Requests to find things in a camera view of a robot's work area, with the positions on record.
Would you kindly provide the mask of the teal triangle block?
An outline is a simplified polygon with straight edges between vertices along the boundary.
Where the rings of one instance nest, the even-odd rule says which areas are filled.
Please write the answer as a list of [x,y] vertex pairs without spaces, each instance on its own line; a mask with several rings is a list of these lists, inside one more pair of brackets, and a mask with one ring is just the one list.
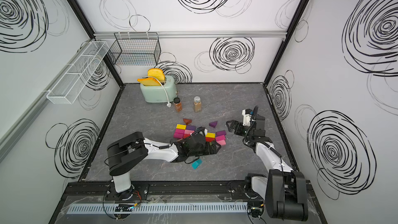
[[193,168],[194,170],[196,170],[202,163],[203,163],[203,161],[202,161],[201,159],[198,159],[198,160],[196,160],[196,161],[194,161],[194,162],[192,163],[192,168]]

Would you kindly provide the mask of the brown triangle block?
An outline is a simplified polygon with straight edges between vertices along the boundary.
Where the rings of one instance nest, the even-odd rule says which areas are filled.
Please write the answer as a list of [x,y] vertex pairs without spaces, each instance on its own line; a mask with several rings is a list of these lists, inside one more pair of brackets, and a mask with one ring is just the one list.
[[192,122],[192,120],[184,118],[183,122],[184,122],[185,125],[189,125]]

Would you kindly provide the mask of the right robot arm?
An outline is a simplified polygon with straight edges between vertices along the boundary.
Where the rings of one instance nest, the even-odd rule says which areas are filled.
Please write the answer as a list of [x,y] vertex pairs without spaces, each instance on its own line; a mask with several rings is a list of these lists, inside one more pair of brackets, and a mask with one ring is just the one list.
[[254,111],[243,111],[243,122],[226,122],[229,132],[243,137],[243,144],[261,159],[268,176],[247,176],[248,191],[259,195],[270,218],[308,220],[307,186],[303,173],[284,162],[271,138],[266,136],[265,118]]

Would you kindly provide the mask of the purple triangle block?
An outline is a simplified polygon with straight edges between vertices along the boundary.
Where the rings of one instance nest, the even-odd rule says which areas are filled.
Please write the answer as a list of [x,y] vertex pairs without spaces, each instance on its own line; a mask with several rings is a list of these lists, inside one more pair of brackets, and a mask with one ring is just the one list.
[[212,128],[215,128],[217,126],[217,124],[218,124],[218,121],[213,121],[213,122],[209,123],[209,126]]

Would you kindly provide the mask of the magenta speckled block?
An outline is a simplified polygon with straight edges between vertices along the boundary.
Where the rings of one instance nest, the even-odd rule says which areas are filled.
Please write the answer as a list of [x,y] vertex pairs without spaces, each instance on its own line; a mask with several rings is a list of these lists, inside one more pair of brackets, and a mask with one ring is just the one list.
[[173,137],[176,138],[176,139],[182,139],[183,138],[183,134],[182,133],[175,133]]

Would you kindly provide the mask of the light pink block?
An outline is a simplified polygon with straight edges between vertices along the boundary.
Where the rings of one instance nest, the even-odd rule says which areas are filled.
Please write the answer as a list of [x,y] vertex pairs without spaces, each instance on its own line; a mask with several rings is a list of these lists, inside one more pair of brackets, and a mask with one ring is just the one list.
[[217,143],[221,146],[225,146],[227,144],[225,140],[219,140]]
[[193,133],[194,133],[194,130],[185,130],[184,131],[184,134],[186,134],[186,135],[191,135]]

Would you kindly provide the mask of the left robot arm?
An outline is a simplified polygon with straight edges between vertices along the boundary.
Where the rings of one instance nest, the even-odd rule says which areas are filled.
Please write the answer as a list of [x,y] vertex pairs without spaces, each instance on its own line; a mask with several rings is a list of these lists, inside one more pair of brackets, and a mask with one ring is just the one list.
[[130,170],[143,160],[186,163],[190,157],[196,162],[202,156],[217,154],[222,146],[208,135],[206,128],[199,127],[189,134],[176,133],[172,141],[162,143],[145,138],[137,131],[111,143],[104,163],[109,168],[116,193],[133,190]]

